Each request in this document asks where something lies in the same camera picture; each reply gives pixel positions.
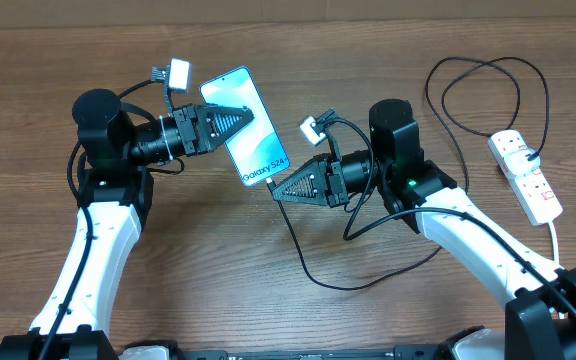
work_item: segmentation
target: wood grain surface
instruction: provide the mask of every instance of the wood grain surface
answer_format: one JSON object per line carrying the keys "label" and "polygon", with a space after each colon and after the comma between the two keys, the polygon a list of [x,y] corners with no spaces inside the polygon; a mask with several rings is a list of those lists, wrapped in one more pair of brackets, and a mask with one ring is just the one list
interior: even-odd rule
{"label": "wood grain surface", "polygon": [[[0,31],[0,340],[24,333],[41,310],[70,248],[75,202],[65,178],[77,140],[74,100],[105,87],[117,92],[146,79],[171,57],[194,65],[189,96],[202,82],[246,65],[290,155],[291,170],[325,149],[298,131],[308,114],[335,107],[367,130],[369,107],[408,99],[426,157],[460,183],[447,134],[422,101],[425,77],[445,56],[520,56],[539,66],[551,91],[552,123],[543,171],[564,207],[557,219],[561,259],[576,266],[576,19],[388,21],[283,25],[193,25]],[[519,79],[516,128],[537,146],[544,94],[526,66]],[[440,90],[467,69],[447,64]],[[130,101],[165,110],[161,89]],[[451,113],[477,129],[502,129],[515,90],[493,71],[455,86]],[[471,171],[471,197],[495,221],[544,256],[546,227],[533,227],[495,166],[484,138],[456,129]],[[336,130],[342,152],[362,149]],[[318,287],[306,278],[277,206],[264,185],[245,188],[225,149],[186,161],[178,177],[155,175],[145,232],[131,254],[115,302],[110,339],[175,338],[184,349],[294,350],[387,348],[437,342],[463,328],[503,328],[503,313],[473,275],[442,251],[428,264],[361,292]],[[287,204],[312,274],[341,286],[366,283],[435,248],[403,223],[352,242],[341,239],[341,209]],[[385,214],[377,198],[357,226]]]}

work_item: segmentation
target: white power cord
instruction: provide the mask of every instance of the white power cord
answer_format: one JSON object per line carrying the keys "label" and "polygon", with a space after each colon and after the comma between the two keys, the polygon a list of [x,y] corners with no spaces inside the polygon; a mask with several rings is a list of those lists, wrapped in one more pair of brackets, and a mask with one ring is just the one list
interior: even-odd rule
{"label": "white power cord", "polygon": [[552,221],[548,222],[548,228],[550,229],[550,237],[552,238],[552,259],[559,264],[559,242],[557,241],[555,224]]}

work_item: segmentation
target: power outlet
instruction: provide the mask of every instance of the power outlet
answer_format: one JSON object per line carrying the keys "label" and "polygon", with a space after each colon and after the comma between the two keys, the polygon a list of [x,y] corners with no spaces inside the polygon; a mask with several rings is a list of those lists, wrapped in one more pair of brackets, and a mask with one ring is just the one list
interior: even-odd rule
{"label": "power outlet", "polygon": [[513,176],[516,174],[509,175],[509,169],[504,158],[516,151],[528,149],[518,131],[500,131],[488,139],[488,146],[508,178],[508,182],[531,224],[536,226],[551,222],[563,212],[563,208],[541,172],[541,168],[535,168],[515,177]]}

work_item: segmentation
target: beige wall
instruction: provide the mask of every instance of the beige wall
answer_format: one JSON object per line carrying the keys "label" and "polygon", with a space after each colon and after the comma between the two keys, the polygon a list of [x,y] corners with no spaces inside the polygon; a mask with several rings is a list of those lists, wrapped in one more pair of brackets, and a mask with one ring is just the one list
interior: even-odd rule
{"label": "beige wall", "polygon": [[0,0],[0,28],[576,16],[576,0]]}

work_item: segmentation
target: smartphone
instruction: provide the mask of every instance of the smartphone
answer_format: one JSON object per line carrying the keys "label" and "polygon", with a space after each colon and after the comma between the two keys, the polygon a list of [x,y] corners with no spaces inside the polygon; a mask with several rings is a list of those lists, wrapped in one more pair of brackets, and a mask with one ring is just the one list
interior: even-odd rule
{"label": "smartphone", "polygon": [[290,166],[248,68],[242,66],[203,83],[199,91],[206,104],[245,106],[255,116],[250,124],[226,141],[244,185],[253,186]]}

